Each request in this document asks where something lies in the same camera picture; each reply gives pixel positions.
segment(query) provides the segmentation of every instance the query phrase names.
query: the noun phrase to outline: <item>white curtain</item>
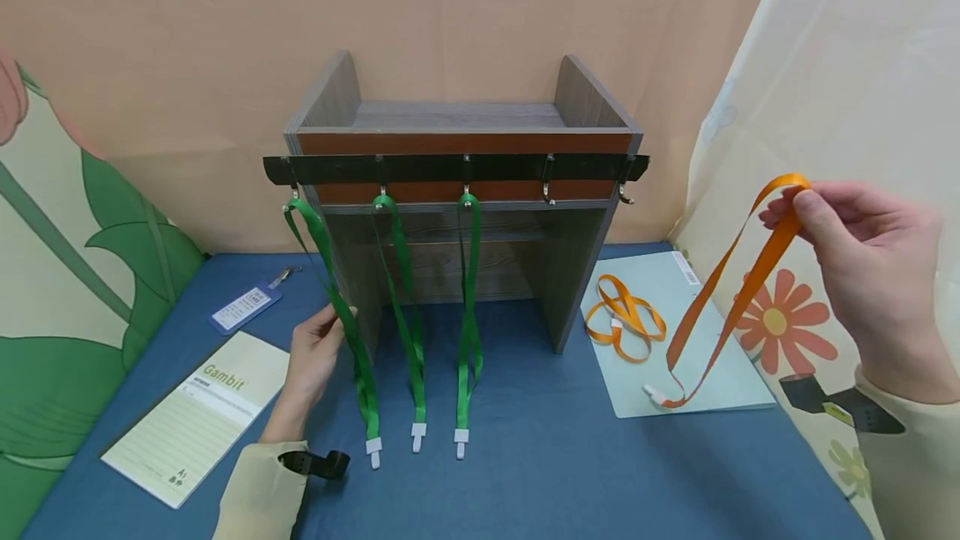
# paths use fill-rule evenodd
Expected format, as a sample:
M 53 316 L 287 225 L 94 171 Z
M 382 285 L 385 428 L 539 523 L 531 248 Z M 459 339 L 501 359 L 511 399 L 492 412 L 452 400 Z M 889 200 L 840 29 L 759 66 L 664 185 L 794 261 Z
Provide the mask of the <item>white curtain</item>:
M 763 0 L 702 125 L 687 211 L 673 238 L 707 275 L 757 192 L 781 173 L 866 180 L 934 206 L 946 220 L 938 320 L 956 362 L 958 115 L 960 0 Z M 730 308 L 765 237 L 752 222 L 715 296 L 721 310 Z M 764 318 L 742 322 L 741 343 L 752 346 L 748 352 L 781 398 L 778 379 L 799 368 L 815 369 L 827 393 L 850 387 L 857 351 L 826 309 L 813 251 L 795 242 L 777 269 L 754 299 Z M 879 536 L 851 428 L 787 410 Z

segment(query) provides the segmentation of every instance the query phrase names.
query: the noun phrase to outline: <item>white plastic buckle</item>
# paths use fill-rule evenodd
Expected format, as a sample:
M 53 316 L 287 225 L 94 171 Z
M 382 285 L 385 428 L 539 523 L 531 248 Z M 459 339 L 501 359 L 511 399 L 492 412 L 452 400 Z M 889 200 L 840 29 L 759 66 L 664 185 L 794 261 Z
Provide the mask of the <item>white plastic buckle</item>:
M 414 438 L 414 452 L 419 453 L 423 438 L 426 437 L 425 422 L 415 422 L 414 426 L 410 428 L 410 435 Z
M 370 466 L 373 469 L 380 468 L 380 451 L 383 450 L 383 440 L 375 437 L 367 440 L 367 454 L 370 454 Z
M 666 402 L 666 395 L 655 387 L 650 386 L 649 383 L 643 384 L 643 391 L 650 397 L 650 400 L 657 403 L 659 407 L 662 407 L 663 403 Z
M 467 443 L 470 441 L 470 431 L 456 428 L 453 431 L 453 441 L 457 444 L 457 460 L 463 460 L 463 454 L 467 451 Z

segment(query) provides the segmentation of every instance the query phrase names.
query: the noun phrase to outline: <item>table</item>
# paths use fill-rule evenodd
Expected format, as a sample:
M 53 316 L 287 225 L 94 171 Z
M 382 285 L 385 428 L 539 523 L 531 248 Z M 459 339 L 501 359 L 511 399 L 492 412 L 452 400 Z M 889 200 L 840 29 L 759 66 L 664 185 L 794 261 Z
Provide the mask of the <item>table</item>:
M 668 250 L 607 246 L 602 258 Z M 223 338 L 206 321 L 291 255 L 220 255 L 204 264 L 27 528 L 27 540 L 210 538 L 242 445 L 172 510 L 99 460 Z M 308 269 L 244 329 L 289 349 L 293 327 L 326 304 Z M 383 466 L 363 447 L 348 352 L 308 426 L 315 453 L 352 454 L 347 479 L 311 479 L 298 538 L 870 538 L 779 407 L 616 419 L 582 330 L 554 354 L 534 301 L 476 308 L 485 366 L 473 395 L 467 458 L 453 429 L 460 313 L 422 307 L 428 435 L 412 454 L 413 402 L 396 322 L 384 312 L 377 355 Z

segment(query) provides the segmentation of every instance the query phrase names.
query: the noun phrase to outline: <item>brown wood trim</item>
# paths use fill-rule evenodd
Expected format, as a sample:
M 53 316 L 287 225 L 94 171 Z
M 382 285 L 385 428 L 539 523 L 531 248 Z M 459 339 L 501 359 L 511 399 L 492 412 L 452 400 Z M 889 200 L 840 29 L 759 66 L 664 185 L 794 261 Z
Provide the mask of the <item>brown wood trim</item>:
M 380 192 L 377 184 L 321 184 L 314 186 L 321 204 L 363 205 Z M 397 182 L 387 189 L 397 202 L 456 202 L 463 194 L 460 182 Z M 613 182 L 610 180 L 556 180 L 550 184 L 550 198 L 554 200 L 592 200 L 610 198 Z M 474 182 L 473 193 L 485 200 L 543 200 L 541 183 Z
M 629 130 L 612 134 L 557 132 L 549 134 L 297 134 L 305 155 L 451 155 L 451 154 L 626 154 Z

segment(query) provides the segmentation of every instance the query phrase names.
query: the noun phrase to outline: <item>sleeve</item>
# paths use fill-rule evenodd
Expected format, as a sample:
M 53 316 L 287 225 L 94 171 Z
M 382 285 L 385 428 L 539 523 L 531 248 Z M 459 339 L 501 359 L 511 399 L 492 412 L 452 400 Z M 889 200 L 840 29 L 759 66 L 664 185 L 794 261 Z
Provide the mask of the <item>sleeve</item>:
M 220 498 L 213 540 L 289 539 L 303 501 L 306 476 L 286 469 L 278 457 L 305 450 L 306 442 L 246 446 Z
M 857 388 L 906 428 L 899 434 L 858 434 L 884 536 L 887 540 L 957 538 L 960 402 L 908 401 L 874 387 L 859 367 Z

